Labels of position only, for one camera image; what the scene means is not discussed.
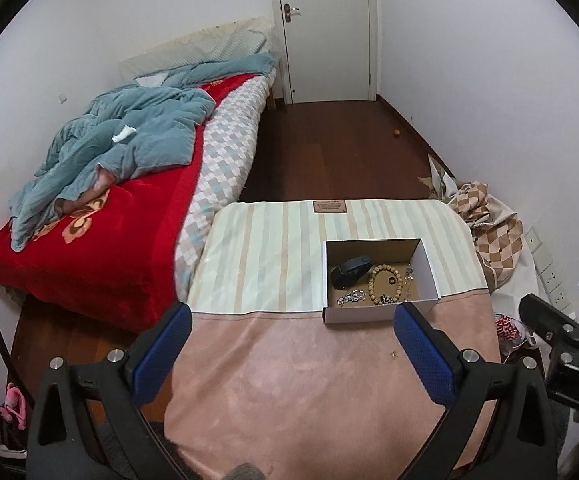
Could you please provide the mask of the white power strip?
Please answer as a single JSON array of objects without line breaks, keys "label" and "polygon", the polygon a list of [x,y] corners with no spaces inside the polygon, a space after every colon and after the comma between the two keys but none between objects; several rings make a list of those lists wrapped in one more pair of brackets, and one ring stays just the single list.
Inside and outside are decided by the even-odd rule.
[{"label": "white power strip", "polygon": [[540,283],[547,293],[551,305],[574,320],[576,318],[574,307],[567,296],[562,273],[559,272],[547,243],[541,240],[535,228],[530,228],[527,231],[525,239],[532,253]]}]

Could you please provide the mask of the white plastic bag red print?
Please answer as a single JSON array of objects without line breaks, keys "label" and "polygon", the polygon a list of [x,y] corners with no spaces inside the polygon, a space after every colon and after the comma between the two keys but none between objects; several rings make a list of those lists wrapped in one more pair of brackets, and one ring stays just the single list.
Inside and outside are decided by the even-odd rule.
[{"label": "white plastic bag red print", "polygon": [[495,331],[503,356],[509,356],[530,339],[530,332],[521,321],[501,313],[495,314]]}]

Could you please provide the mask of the white cardboard box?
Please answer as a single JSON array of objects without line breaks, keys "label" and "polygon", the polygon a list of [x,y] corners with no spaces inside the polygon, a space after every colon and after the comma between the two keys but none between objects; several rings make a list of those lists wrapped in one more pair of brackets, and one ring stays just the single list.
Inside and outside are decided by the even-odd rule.
[{"label": "white cardboard box", "polygon": [[[359,256],[372,259],[371,270],[357,284],[335,289],[329,274],[335,266]],[[328,240],[322,259],[326,325],[388,322],[404,302],[426,314],[441,298],[431,257],[419,238]]]}]

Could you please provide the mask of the brown checkered cloth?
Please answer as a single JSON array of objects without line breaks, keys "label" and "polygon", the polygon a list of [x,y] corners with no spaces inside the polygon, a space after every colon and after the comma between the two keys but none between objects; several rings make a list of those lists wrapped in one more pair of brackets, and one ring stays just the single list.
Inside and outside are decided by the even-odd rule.
[{"label": "brown checkered cloth", "polygon": [[448,205],[471,231],[489,292],[494,292],[510,281],[521,258],[524,227],[518,214],[477,181],[464,183]]}]

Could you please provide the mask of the red floral blanket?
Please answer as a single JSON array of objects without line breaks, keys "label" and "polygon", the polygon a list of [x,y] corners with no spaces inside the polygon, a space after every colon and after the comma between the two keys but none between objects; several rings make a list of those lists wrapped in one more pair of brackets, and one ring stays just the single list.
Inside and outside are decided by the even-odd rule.
[{"label": "red floral blanket", "polygon": [[140,333],[179,300],[175,246],[201,171],[203,127],[190,165],[112,186],[47,226],[21,252],[0,230],[0,285]]}]

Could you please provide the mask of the pink and striped table mat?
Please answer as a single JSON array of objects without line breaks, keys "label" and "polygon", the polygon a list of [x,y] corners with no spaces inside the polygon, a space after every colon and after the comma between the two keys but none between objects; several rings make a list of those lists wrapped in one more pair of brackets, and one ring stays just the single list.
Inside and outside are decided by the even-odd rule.
[{"label": "pink and striped table mat", "polygon": [[[250,463],[270,479],[395,479],[442,414],[388,323],[323,323],[328,240],[419,238],[441,298],[429,322],[497,361],[466,223],[438,200],[232,204],[189,290],[192,334],[172,371],[166,437],[201,477]],[[391,358],[398,353],[398,360]]]}]

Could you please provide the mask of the pink object on floor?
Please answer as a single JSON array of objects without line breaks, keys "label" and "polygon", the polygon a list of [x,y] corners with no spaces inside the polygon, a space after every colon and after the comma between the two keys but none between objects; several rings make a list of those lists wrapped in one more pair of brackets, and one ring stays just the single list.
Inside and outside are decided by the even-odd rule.
[{"label": "pink object on floor", "polygon": [[27,428],[27,401],[16,385],[9,382],[5,387],[5,397],[0,405],[0,417],[18,430]]}]

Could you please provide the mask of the crumpled cardboard paper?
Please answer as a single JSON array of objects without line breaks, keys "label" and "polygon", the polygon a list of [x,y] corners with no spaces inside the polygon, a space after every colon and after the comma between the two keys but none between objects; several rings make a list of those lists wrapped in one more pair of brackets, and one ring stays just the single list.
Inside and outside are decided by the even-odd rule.
[{"label": "crumpled cardboard paper", "polygon": [[459,187],[454,178],[449,174],[442,164],[434,159],[433,156],[428,156],[429,162],[429,176],[419,177],[419,182],[427,187],[429,191],[429,198],[431,200],[441,200],[442,202],[449,202],[451,198],[457,194]]}]

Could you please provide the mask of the brown leather label patch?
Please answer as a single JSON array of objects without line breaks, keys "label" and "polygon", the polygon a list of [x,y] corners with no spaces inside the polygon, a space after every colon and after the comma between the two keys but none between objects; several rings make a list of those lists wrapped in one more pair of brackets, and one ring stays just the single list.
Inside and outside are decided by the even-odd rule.
[{"label": "brown leather label patch", "polygon": [[316,214],[346,214],[346,200],[315,200],[313,209]]}]

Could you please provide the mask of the white tissue on quilt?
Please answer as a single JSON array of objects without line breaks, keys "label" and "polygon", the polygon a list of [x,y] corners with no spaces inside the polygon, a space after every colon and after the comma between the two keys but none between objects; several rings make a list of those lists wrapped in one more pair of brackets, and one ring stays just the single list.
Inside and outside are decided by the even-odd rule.
[{"label": "white tissue on quilt", "polygon": [[112,141],[114,143],[122,142],[123,140],[129,138],[129,136],[132,136],[136,132],[137,132],[136,128],[124,125],[124,128],[122,128],[122,130],[120,130],[119,133],[116,133],[114,134],[114,136],[112,136]]}]

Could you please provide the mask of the checkered bed sheet mattress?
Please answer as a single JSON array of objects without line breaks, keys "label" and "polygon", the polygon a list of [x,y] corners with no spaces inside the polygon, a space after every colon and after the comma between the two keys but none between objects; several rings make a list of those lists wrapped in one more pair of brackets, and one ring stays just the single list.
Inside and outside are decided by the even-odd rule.
[{"label": "checkered bed sheet mattress", "polygon": [[198,183],[175,246],[177,298],[189,296],[216,213],[239,198],[250,174],[258,127],[276,71],[244,74],[202,85],[216,106],[204,123]]}]

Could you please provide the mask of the teal blue quilt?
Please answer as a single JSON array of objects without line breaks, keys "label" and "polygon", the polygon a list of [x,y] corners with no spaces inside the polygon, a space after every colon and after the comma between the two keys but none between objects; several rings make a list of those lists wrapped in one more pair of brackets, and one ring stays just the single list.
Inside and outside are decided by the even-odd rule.
[{"label": "teal blue quilt", "polygon": [[66,122],[46,158],[10,200],[10,246],[21,252],[35,232],[65,216],[64,206],[96,187],[192,162],[196,131],[217,100],[203,84],[238,75],[267,76],[270,52],[177,67],[155,87],[136,82],[97,96],[84,114]]}]

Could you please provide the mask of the striped pillow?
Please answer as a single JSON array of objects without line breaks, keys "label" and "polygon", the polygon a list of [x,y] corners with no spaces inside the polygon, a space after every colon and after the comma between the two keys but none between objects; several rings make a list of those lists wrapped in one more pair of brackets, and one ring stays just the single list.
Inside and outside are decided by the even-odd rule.
[{"label": "striped pillow", "polygon": [[274,25],[264,16],[191,32],[118,63],[123,80],[186,65],[224,62],[272,50]]}]

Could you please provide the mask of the white door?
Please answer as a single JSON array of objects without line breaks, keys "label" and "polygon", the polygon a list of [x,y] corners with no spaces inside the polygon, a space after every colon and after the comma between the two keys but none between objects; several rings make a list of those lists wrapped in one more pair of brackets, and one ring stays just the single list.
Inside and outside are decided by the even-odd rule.
[{"label": "white door", "polygon": [[[271,2],[286,103],[376,99],[377,0]],[[300,9],[291,23],[285,3]]]}]

